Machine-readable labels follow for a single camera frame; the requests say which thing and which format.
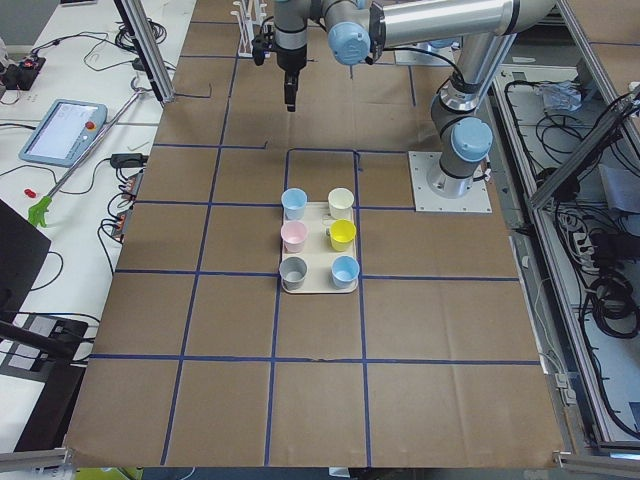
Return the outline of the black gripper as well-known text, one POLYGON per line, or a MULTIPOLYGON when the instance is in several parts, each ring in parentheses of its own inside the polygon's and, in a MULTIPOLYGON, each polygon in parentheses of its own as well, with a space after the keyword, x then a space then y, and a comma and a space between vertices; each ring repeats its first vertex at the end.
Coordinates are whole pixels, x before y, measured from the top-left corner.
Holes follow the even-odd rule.
POLYGON ((296 111, 298 78, 306 67, 306 47, 285 49, 276 47, 277 64, 284 71, 284 101, 288 112, 296 111))

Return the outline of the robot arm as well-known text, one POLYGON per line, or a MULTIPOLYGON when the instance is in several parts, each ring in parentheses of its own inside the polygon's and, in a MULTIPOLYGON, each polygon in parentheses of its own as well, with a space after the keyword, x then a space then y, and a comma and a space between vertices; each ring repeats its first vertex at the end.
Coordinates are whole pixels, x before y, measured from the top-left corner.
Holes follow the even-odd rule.
POLYGON ((433 40, 462 38, 453 71, 435 94, 431 118, 442 141, 438 163, 426 175, 430 189, 447 199, 463 197, 493 142, 490 127, 477 119, 499 64, 515 36, 543 19, 551 1, 412 1, 380 5, 363 1, 278 1, 273 25, 253 41, 253 59, 276 55, 284 72, 288 111, 296 108, 300 71, 307 63, 307 26, 324 25, 337 62, 375 63, 383 52, 433 40))

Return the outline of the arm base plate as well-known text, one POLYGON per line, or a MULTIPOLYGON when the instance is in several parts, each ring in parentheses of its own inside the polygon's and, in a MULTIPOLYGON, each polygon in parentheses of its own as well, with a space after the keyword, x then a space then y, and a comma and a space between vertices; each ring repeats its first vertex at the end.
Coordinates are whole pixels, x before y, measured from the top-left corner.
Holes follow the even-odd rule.
POLYGON ((492 213, 487 182, 480 167, 468 179, 447 176, 440 152, 409 151, 409 171, 415 210, 418 213, 492 213))

